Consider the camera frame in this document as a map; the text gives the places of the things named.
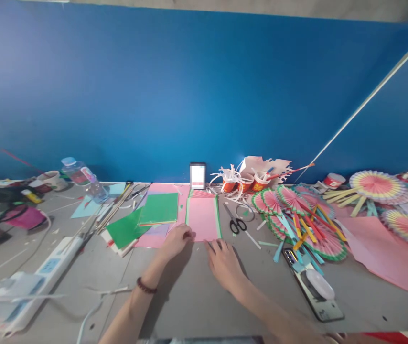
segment hand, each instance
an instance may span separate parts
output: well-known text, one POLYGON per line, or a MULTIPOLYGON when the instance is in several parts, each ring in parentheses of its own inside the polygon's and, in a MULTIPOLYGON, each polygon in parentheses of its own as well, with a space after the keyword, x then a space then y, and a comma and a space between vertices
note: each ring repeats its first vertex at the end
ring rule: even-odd
POLYGON ((209 267, 215 278, 223 288, 235 295, 237 290, 248 282, 248 278, 242 272, 233 246, 218 239, 212 241, 212 246, 206 242, 205 248, 209 257, 209 267))
POLYGON ((166 237, 164 244, 158 251, 162 259, 169 261, 178 255, 186 243, 192 240, 191 228, 186 224, 180 224, 173 228, 166 237))

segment plastic water bottle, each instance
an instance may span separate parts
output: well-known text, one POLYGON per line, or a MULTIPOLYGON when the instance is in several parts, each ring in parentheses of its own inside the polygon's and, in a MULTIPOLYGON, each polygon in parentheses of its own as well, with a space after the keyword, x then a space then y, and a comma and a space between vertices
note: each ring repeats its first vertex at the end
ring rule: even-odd
POLYGON ((86 177, 86 174, 93 174, 91 170, 85 165, 82 161, 77 161, 75 158, 68 157, 61 160, 64 164, 62 172, 66 174, 72 181, 79 185, 88 185, 89 179, 86 177))
POLYGON ((108 189, 97 180, 96 175, 82 161, 72 157, 61 160, 64 164, 62 172, 72 179, 77 185, 87 185, 86 194, 97 204, 102 204, 108 199, 108 189))

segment green paper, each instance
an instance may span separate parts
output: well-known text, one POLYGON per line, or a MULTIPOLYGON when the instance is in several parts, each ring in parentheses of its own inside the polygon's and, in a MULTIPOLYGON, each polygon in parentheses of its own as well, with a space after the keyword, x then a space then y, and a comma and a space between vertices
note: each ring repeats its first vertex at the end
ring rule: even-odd
POLYGON ((139 226, 141 212, 142 208, 139 208, 128 216, 107 226, 107 231, 110 233, 118 249, 129 245, 133 240, 139 238, 151 228, 151 226, 139 226))
POLYGON ((141 209, 139 225, 172 223, 177 221, 178 193, 159 193, 149 195, 141 209))

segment power strip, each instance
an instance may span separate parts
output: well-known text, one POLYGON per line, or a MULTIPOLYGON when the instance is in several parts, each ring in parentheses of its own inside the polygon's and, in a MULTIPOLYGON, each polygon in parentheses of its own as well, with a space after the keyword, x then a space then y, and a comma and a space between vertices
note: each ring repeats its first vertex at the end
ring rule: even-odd
MULTIPOLYGON (((76 237, 66 248, 65 246, 72 240, 65 237, 50 254, 47 260, 38 268, 35 275, 43 277, 35 288, 32 295, 46 295, 59 280, 65 269, 69 266, 83 240, 76 237)), ((16 332, 26 328, 32 317, 44 300, 22 300, 5 321, 0 321, 0 333, 4 338, 11 337, 16 332)))

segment smartphone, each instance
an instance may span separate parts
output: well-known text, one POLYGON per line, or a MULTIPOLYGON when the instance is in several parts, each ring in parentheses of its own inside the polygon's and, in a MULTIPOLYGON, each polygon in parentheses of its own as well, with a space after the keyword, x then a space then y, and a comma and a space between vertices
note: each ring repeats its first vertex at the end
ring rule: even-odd
POLYGON ((205 163, 190 163, 190 187, 192 190, 203 190, 205 186, 205 163))
POLYGON ((287 261, 290 270, 296 278, 296 281, 300 285, 300 288, 304 296, 306 297, 306 300, 308 301, 310 307, 312 308, 315 317, 323 323, 344 319, 344 314, 336 304, 336 300, 326 300, 322 296, 320 296, 320 294, 315 290, 315 288, 311 285, 308 278, 306 277, 306 270, 315 270, 314 265, 309 263, 306 266, 306 270, 298 273, 292 267, 292 265, 298 261, 295 251, 293 251, 292 248, 284 248, 282 250, 282 255, 287 261))

